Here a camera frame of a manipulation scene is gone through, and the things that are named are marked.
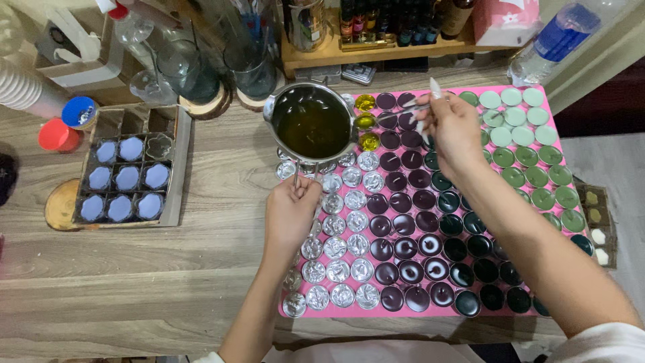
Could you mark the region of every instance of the wooden shelf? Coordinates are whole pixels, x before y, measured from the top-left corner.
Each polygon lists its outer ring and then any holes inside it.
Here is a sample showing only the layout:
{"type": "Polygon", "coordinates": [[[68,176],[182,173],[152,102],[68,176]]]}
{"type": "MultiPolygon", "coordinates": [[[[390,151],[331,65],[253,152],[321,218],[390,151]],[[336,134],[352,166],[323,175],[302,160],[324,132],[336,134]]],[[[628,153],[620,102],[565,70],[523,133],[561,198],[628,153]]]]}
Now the wooden shelf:
{"type": "Polygon", "coordinates": [[[389,59],[402,59],[423,56],[443,56],[445,54],[483,52],[486,50],[512,49],[512,47],[477,47],[473,35],[473,25],[470,20],[454,40],[443,40],[441,36],[437,44],[417,45],[408,47],[394,47],[385,49],[359,50],[355,52],[342,52],[339,48],[340,31],[338,8],[326,9],[328,32],[324,43],[314,52],[300,52],[287,40],[283,30],[282,59],[284,71],[288,78],[294,78],[294,70],[322,65],[341,65],[347,63],[385,61],[389,59]]]}

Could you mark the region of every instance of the wooden coaster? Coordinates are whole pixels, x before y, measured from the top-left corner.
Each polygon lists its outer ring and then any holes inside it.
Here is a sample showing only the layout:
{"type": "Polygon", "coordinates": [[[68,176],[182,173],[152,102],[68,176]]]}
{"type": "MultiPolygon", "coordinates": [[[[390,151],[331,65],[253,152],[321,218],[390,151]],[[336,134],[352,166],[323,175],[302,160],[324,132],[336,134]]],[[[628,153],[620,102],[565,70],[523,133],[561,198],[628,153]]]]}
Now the wooden coaster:
{"type": "Polygon", "coordinates": [[[79,178],[68,180],[54,189],[45,203],[45,221],[56,231],[74,232],[82,227],[72,223],[76,205],[76,194],[79,190],[79,178]]]}
{"type": "Polygon", "coordinates": [[[183,97],[179,97],[179,104],[186,107],[188,114],[194,119],[214,119],[228,109],[231,100],[233,100],[232,92],[224,85],[223,81],[220,81],[217,97],[213,98],[211,102],[196,105],[183,97]]]}
{"type": "MultiPolygon", "coordinates": [[[[284,74],[277,68],[275,69],[275,71],[277,72],[278,78],[275,89],[279,89],[282,88],[286,84],[286,82],[284,80],[284,74]]],[[[263,111],[266,98],[261,99],[260,101],[254,101],[250,99],[246,94],[243,94],[239,88],[235,89],[235,95],[237,96],[237,100],[240,102],[240,105],[242,105],[242,107],[244,107],[245,109],[253,112],[263,111]]]]}

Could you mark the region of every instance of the wooden table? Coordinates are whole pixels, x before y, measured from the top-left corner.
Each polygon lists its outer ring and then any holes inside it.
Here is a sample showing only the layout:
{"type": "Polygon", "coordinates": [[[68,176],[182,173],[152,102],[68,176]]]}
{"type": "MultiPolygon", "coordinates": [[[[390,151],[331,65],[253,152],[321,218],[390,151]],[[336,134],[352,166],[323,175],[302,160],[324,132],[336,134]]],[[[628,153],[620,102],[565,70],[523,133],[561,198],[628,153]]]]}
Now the wooden table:
{"type": "MultiPolygon", "coordinates": [[[[435,68],[443,87],[507,84],[505,63],[435,68]]],[[[340,93],[427,89],[425,74],[379,73],[340,93]]],[[[0,151],[20,174],[0,207],[0,356],[114,357],[206,354],[217,349],[261,259],[264,201],[277,184],[276,144],[262,116],[233,101],[195,121],[178,227],[61,233],[43,219],[49,193],[78,178],[88,145],[41,150],[43,120],[3,109],[0,151]]],[[[448,342],[562,338],[547,318],[279,318],[279,348],[365,337],[448,342]]]]}

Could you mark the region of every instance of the blue lid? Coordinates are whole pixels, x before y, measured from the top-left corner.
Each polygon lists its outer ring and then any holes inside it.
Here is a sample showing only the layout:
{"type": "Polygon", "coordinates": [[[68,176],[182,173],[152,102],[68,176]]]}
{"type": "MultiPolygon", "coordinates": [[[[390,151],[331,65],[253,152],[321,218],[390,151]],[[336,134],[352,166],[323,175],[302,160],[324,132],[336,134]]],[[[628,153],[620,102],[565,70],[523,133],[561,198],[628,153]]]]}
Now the blue lid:
{"type": "Polygon", "coordinates": [[[96,103],[85,96],[72,98],[63,108],[61,118],[69,127],[79,127],[88,123],[96,115],[96,103]]]}

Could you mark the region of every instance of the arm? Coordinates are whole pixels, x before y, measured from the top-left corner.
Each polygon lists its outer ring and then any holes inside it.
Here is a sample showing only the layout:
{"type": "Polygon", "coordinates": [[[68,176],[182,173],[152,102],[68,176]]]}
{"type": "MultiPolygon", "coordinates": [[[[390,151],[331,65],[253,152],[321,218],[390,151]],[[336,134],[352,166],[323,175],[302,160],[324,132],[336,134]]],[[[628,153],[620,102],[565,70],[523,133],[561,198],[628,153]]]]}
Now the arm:
{"type": "Polygon", "coordinates": [[[417,116],[435,138],[441,171],[466,196],[566,336],[607,322],[642,328],[611,277],[486,163],[475,108],[453,94],[430,103],[432,110],[417,116]]]}
{"type": "Polygon", "coordinates": [[[262,262],[219,348],[226,363],[260,362],[271,349],[282,282],[309,233],[322,191],[302,176],[294,188],[293,178],[273,188],[266,201],[262,262]]]}

